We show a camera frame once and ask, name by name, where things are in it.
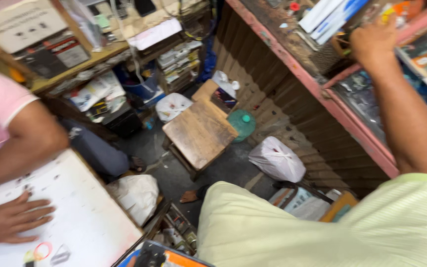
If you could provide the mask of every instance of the corrugated metal wall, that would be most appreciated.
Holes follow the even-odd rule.
[[[321,190],[348,189],[364,197],[389,179],[226,3],[213,47],[216,69],[240,82],[240,108],[256,118],[252,145],[277,137],[304,162],[305,179]]]

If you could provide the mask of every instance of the green water bottle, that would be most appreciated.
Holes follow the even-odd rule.
[[[255,117],[246,110],[239,109],[232,112],[227,120],[238,132],[238,137],[232,143],[243,141],[255,131]]]

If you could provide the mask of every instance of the hand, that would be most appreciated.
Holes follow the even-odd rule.
[[[388,16],[384,24],[381,16],[373,24],[355,29],[350,36],[352,54],[362,66],[380,67],[388,60],[396,60],[393,48],[396,42],[396,14]]]
[[[27,202],[28,198],[29,192],[24,191],[15,200],[0,205],[0,243],[35,241],[38,239],[37,236],[19,237],[18,233],[34,229],[52,220],[52,216],[44,216],[53,212],[54,207],[36,209],[50,204],[49,200]]]

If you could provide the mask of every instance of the pink shelf frame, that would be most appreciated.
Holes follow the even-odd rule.
[[[337,81],[359,70],[361,66],[354,64],[344,70],[323,87],[299,64],[299,62],[278,43],[271,32],[240,2],[240,0],[225,0],[240,17],[252,28],[290,71],[301,81],[311,94],[328,110],[328,112],[359,142],[370,157],[380,166],[390,178],[399,175],[393,155],[388,148],[375,136],[363,121],[345,104],[334,91],[330,89]],[[427,10],[400,31],[398,42],[411,37],[415,32],[427,26]],[[325,99],[321,91],[325,90],[331,99]]]

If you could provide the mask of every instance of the bare foot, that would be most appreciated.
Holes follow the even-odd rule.
[[[190,191],[185,191],[184,194],[182,194],[181,196],[181,203],[188,203],[188,202],[193,202],[196,201],[197,199],[199,199],[195,194],[197,193],[197,190],[190,190]]]
[[[129,163],[129,168],[137,173],[142,173],[146,170],[146,164],[143,160],[136,156],[130,156],[131,162]]]

